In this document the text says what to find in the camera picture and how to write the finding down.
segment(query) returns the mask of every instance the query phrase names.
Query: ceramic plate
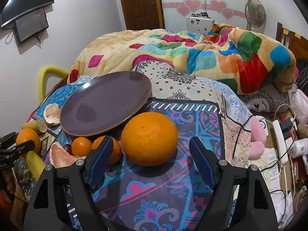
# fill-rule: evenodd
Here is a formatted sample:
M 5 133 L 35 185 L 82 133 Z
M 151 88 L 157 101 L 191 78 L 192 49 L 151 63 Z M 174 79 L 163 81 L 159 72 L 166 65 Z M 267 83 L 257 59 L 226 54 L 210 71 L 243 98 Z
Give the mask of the ceramic plate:
M 85 83 L 64 104 L 61 126 L 73 136 L 92 136 L 108 131 L 134 115 L 151 94 L 144 74 L 121 71 Z

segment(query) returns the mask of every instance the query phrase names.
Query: wooden door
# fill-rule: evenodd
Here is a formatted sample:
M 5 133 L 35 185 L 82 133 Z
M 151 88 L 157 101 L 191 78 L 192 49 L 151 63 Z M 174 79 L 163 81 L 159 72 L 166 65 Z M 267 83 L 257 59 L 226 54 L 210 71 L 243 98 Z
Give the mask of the wooden door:
M 143 30 L 162 28 L 160 0 L 121 0 L 126 28 Z

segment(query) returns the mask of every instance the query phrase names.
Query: large orange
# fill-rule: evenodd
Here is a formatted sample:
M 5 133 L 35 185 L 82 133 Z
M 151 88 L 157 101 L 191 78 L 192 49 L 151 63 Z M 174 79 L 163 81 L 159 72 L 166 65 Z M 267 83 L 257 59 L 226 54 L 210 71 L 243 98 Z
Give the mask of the large orange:
M 104 139 L 104 137 L 105 136 L 101 136 L 97 138 L 92 144 L 92 149 L 97 149 L 101 141 Z M 121 154 L 122 154 L 120 144 L 113 137 L 112 137 L 112 140 L 113 140 L 113 151 L 108 160 L 108 165 L 115 164 L 120 159 Z
M 121 135 L 126 156 L 140 166 L 158 166 L 172 157 L 178 143 L 177 128 L 172 121 L 156 112 L 132 118 Z
M 92 149 L 92 142 L 85 137 L 78 137 L 72 143 L 72 154 L 77 157 L 86 157 Z
M 31 128 L 25 128 L 21 130 L 16 138 L 16 145 L 19 145 L 28 140 L 32 140 L 35 143 L 34 152 L 38 153 L 41 149 L 41 140 L 38 134 Z

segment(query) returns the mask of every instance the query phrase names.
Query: colorful blanket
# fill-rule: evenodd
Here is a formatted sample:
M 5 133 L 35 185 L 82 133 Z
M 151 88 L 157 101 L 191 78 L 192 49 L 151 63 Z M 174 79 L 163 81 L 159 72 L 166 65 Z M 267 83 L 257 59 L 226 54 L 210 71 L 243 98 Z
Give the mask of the colorful blanket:
M 294 83 L 295 57 L 281 43 L 256 32 L 215 24 L 208 35 L 164 29 L 122 31 L 90 43 L 71 67 L 68 83 L 80 75 L 132 70 L 141 61 L 161 61 L 193 76 L 250 94 L 274 82 L 280 92 Z

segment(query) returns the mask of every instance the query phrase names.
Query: plate rim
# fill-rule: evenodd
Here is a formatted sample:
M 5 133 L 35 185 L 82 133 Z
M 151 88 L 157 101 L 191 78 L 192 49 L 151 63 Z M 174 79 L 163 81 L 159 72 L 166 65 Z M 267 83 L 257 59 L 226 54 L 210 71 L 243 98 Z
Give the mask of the plate rim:
M 76 137 L 89 137 L 89 136 L 95 136 L 95 135 L 102 134 L 102 133 L 104 133 L 104 132 L 107 132 L 107 131 L 109 131 L 109 130 L 115 128 L 115 127 L 117 127 L 118 125 L 122 124 L 122 123 L 125 122 L 127 119 L 129 119 L 130 117 L 132 117 L 134 114 L 136 114 L 136 113 L 143 107 L 143 105 L 147 102 L 147 100 L 149 99 L 149 97 L 150 97 L 150 95 L 151 95 L 151 93 L 152 93 L 152 83 L 151 83 L 151 80 L 150 80 L 145 74 L 143 74 L 143 73 L 141 73 L 141 72 L 137 72 L 137 71 L 123 70 L 123 71 L 112 72 L 112 73 L 109 73 L 109 74 L 106 74 L 106 75 L 111 75 L 111 74 L 114 74 L 114 73 L 123 73 L 123 72 L 135 72 L 135 73 L 141 74 L 141 75 L 143 75 L 143 76 L 145 76 L 145 77 L 147 78 L 147 80 L 148 80 L 148 82 L 149 82 L 149 84 L 150 84 L 150 89 L 149 89 L 148 95 L 145 97 L 145 99 L 144 99 L 144 101 L 142 102 L 141 106 L 138 107 L 137 110 L 135 110 L 132 114 L 130 114 L 130 115 L 129 115 L 126 119 L 124 119 L 123 121 L 121 121 L 121 122 L 119 122 L 119 123 L 117 123 L 117 124 L 115 124 L 115 125 L 113 125 L 113 126 L 107 128 L 107 129 L 105 129 L 105 130 L 103 130 L 103 131 L 99 131 L 99 132 L 96 132 L 96 133 L 93 133 L 93 134 L 77 135 L 77 134 L 72 134 L 72 133 L 70 133 L 69 131 L 67 131 L 67 130 L 63 127 L 62 121 L 61 121 L 61 115 L 60 115 L 60 126 L 61 126 L 61 128 L 62 128 L 67 134 L 70 134 L 70 135 L 76 136 Z M 62 113 L 62 109 L 64 108 L 65 104 L 68 102 L 68 100 L 70 99 L 70 97 L 67 99 L 67 101 L 64 103 L 63 107 L 61 108 L 61 113 Z

